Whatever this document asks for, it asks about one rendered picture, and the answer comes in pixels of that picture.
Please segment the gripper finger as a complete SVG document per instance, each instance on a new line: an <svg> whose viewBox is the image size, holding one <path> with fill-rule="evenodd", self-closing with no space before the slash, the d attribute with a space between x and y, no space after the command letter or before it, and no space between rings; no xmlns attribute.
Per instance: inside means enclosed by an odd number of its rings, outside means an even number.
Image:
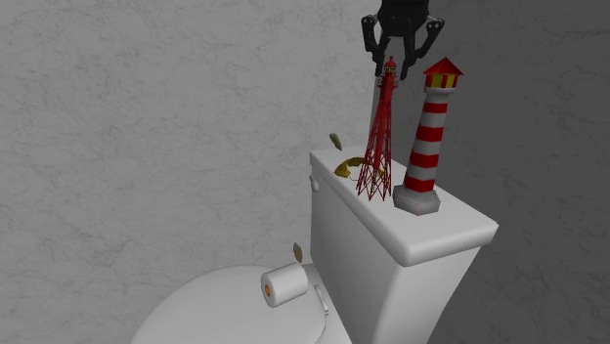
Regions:
<svg viewBox="0 0 610 344"><path fill-rule="evenodd" d="M383 69L385 59L385 51L390 41L389 34L385 30L391 22L390 14L367 15L361 19L365 50L371 53L371 58L375 62L374 75L378 77ZM374 27L379 23L381 26L381 35L379 41L375 40Z"/></svg>
<svg viewBox="0 0 610 344"><path fill-rule="evenodd" d="M419 25L415 25L411 20L407 21L406 30L403 35L404 59L400 72L400 80L405 80L409 68L415 64L417 59L422 59L428 53L444 25L445 22L441 19L428 22L426 24L427 36L422 45L416 49L414 47L415 33L419 29Z"/></svg>

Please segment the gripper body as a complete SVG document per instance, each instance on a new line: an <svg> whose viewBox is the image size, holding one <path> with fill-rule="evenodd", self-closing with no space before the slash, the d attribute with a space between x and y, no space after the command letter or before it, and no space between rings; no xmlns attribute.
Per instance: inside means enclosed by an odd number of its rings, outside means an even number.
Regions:
<svg viewBox="0 0 610 344"><path fill-rule="evenodd" d="M427 20L429 0L382 0L377 12L382 31L389 36L415 32Z"/></svg>

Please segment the red white striped lighthouse figure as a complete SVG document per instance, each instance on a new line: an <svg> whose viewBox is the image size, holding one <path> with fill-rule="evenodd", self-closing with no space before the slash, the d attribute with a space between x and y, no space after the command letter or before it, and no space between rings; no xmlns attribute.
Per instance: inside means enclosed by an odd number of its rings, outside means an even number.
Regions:
<svg viewBox="0 0 610 344"><path fill-rule="evenodd" d="M424 73L425 99L414 135L414 143L401 185L394 187L394 206L413 215L435 213L440 198L434 191L449 97L462 71L447 57Z"/></svg>

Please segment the red lattice lighthouse figure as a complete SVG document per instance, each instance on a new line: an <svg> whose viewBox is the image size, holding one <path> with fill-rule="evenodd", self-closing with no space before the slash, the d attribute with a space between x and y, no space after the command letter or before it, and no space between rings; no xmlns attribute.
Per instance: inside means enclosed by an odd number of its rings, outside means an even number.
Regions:
<svg viewBox="0 0 610 344"><path fill-rule="evenodd" d="M375 195L384 200L391 194L391 104L397 85L396 64L390 56L377 79L379 96L357 182L358 195L366 194L369 200Z"/></svg>

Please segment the olive yellow curved object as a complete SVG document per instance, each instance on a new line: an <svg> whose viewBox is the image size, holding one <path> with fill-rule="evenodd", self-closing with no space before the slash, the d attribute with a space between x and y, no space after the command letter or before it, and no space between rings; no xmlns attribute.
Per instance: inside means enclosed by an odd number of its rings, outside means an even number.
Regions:
<svg viewBox="0 0 610 344"><path fill-rule="evenodd" d="M350 157L341 162L333 171L333 173L342 178L349 179L351 175L350 168L358 167L363 163L364 159L361 156Z"/></svg>

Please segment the white toilet paper roll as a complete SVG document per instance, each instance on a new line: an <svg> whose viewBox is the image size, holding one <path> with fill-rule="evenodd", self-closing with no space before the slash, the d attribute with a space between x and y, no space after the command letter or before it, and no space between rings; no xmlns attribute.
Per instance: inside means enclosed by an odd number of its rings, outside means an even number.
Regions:
<svg viewBox="0 0 610 344"><path fill-rule="evenodd" d="M299 263L288 264L262 274L261 291L267 305L280 305L307 293L309 280Z"/></svg>

